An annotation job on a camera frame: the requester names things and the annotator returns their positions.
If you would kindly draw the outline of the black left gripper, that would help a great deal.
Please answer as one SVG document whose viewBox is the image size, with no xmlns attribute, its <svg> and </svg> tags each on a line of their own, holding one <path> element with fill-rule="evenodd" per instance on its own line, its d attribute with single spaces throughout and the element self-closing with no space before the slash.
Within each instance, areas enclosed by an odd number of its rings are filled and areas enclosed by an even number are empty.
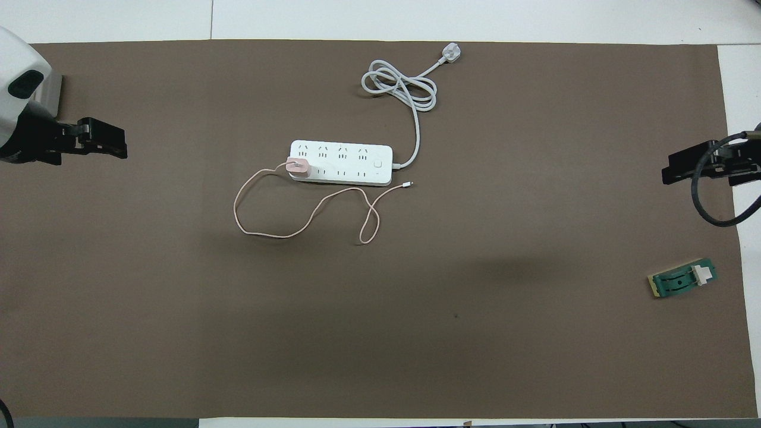
<svg viewBox="0 0 761 428">
<path fill-rule="evenodd" d="M 23 116 L 17 121 L 11 137 L 3 144 L 1 160 L 7 163 L 43 162 L 60 166 L 62 154 L 74 148 L 74 138 L 69 135 L 71 127 L 71 124 L 62 124 L 54 119 Z M 84 143 L 78 147 L 78 154 L 97 153 L 128 158 L 125 131 L 122 128 L 92 117 L 79 119 L 78 127 L 78 139 Z"/>
</svg>

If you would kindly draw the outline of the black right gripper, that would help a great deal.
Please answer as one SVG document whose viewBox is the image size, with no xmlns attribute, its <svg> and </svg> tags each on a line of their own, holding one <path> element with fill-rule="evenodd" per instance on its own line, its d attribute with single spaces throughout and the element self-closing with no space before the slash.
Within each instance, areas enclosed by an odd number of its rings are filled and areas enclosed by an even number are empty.
<svg viewBox="0 0 761 428">
<path fill-rule="evenodd" d="M 662 182 L 671 185 L 691 179 L 699 159 L 719 141 L 704 141 L 668 156 L 668 167 L 662 169 Z M 729 144 L 723 159 L 723 170 L 730 186 L 760 180 L 760 141 Z M 722 178 L 723 171 L 705 169 L 699 178 Z"/>
</svg>

